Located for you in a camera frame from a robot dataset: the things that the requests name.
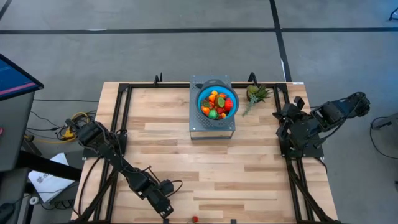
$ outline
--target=wooden table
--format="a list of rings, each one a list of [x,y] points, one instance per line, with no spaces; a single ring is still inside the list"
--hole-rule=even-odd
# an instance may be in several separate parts
[[[111,126],[118,82],[104,83],[96,120]],[[287,83],[290,101],[301,96],[310,110],[305,86]],[[289,178],[276,129],[272,97],[258,103],[245,117],[246,90],[235,89],[240,106],[231,140],[191,141],[188,130],[188,88],[133,89],[127,121],[125,159],[143,169],[149,165],[162,179],[182,180],[183,187],[170,197],[171,223],[187,223],[196,215],[202,223],[295,223]],[[123,113],[121,105],[119,124]],[[95,159],[85,162],[79,192]],[[308,188],[327,215],[337,218],[325,168],[315,159],[303,159]],[[103,161],[93,169],[83,193],[83,209],[98,191]],[[300,195],[302,216],[306,218]],[[80,193],[76,196],[77,209]],[[102,205],[105,217],[108,195]],[[162,223],[147,200],[140,200],[119,175],[112,223]]]

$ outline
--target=computer screen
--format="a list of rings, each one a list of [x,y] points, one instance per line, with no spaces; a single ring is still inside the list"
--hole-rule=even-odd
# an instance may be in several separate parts
[[[14,63],[0,57],[0,100],[41,89],[43,84]]]

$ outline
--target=green plant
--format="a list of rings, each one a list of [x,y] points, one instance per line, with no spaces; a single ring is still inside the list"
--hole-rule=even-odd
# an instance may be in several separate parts
[[[244,113],[242,114],[242,116],[246,116],[248,115],[248,113],[251,111],[251,108],[254,106],[255,103],[258,102],[258,98],[253,95],[252,97],[250,97],[250,101],[248,103],[248,105],[246,106],[246,110],[244,111]]]
[[[249,85],[247,87],[247,94],[249,103],[242,116],[246,116],[251,111],[255,103],[260,101],[264,102],[264,99],[269,98],[269,90],[266,89],[265,85],[260,85],[260,87],[257,87],[256,85]]]

